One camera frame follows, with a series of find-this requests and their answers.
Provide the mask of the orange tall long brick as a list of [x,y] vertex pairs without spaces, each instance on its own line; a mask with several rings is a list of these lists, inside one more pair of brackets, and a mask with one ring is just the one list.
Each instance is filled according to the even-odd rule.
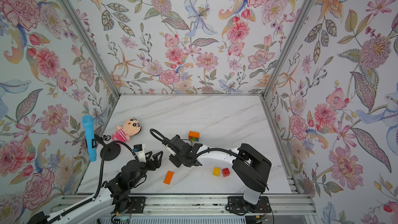
[[194,131],[190,131],[188,134],[188,137],[189,136],[194,137],[194,138],[200,138],[199,132],[194,132]]

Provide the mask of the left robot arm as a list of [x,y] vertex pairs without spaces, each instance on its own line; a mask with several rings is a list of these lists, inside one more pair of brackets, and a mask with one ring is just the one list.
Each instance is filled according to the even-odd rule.
[[130,193],[147,178],[148,171],[160,168],[163,152],[145,154],[146,162],[131,160],[110,181],[100,183],[99,191],[72,206],[51,214],[39,212],[30,218],[29,224],[90,224],[107,214],[122,214],[143,201],[132,200]]

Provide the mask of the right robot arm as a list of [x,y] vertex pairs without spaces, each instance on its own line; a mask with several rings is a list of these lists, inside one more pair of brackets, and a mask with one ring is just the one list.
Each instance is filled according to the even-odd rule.
[[267,189],[272,163],[251,145],[243,143],[239,148],[212,148],[203,144],[189,145],[179,135],[162,141],[171,153],[169,160],[175,167],[214,166],[231,168],[246,186],[243,201],[255,206]]

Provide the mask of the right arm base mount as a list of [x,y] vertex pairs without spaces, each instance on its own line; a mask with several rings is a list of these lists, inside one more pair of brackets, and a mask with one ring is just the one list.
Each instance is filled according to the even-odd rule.
[[248,213],[271,213],[272,209],[269,204],[268,197],[260,196],[257,204],[251,204],[244,200],[243,196],[230,196],[225,210],[236,215],[244,215]]

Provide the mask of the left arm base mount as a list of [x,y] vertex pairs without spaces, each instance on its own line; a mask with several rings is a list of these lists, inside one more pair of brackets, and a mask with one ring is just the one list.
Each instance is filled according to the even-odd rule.
[[112,214],[142,214],[144,212],[146,197],[117,197],[113,200]]

